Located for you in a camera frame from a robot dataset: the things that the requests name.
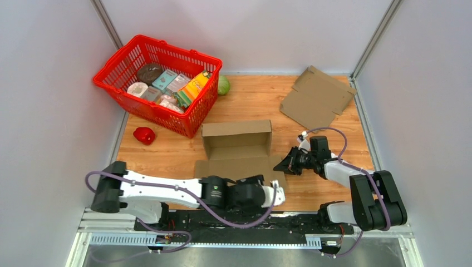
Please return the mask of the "large brown cardboard box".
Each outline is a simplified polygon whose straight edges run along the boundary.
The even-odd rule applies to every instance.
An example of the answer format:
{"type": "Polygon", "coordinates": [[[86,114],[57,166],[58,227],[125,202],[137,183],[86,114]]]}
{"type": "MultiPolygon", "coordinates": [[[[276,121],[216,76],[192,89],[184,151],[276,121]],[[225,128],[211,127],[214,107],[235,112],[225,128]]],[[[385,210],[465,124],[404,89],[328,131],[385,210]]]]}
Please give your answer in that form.
{"type": "Polygon", "coordinates": [[[288,189],[285,174],[273,170],[282,156],[271,154],[271,120],[204,123],[201,137],[207,159],[195,162],[195,178],[215,175],[237,181],[263,175],[264,185],[277,180],[288,189]]]}

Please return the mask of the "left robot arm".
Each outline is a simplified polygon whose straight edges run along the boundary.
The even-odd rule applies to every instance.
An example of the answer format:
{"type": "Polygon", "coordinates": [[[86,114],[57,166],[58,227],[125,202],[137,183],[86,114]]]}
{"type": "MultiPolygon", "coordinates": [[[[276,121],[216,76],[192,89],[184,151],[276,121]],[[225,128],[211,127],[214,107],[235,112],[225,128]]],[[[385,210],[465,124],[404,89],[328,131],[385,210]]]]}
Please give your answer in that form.
{"type": "Polygon", "coordinates": [[[126,213],[155,230],[165,230],[170,215],[168,203],[205,210],[221,223],[234,228],[251,228],[262,223],[273,208],[286,200],[277,180],[264,185],[263,175],[233,181],[219,176],[178,180],[143,175],[115,161],[102,171],[91,171],[85,184],[94,193],[91,210],[104,214],[126,213]],[[253,222],[234,223],[219,212],[262,212],[253,222]]]}

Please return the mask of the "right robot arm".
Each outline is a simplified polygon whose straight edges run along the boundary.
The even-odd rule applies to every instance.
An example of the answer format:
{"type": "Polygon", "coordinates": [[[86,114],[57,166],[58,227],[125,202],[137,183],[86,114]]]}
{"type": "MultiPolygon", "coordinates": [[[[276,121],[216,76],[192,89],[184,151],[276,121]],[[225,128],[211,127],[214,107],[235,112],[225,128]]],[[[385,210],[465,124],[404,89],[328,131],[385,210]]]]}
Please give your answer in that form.
{"type": "Polygon", "coordinates": [[[322,204],[317,225],[331,233],[341,223],[356,225],[363,231],[388,230],[407,223],[407,211],[389,171],[367,171],[332,154],[326,136],[312,136],[293,146],[275,167],[287,175],[312,170],[325,180],[350,190],[351,200],[322,204]]]}

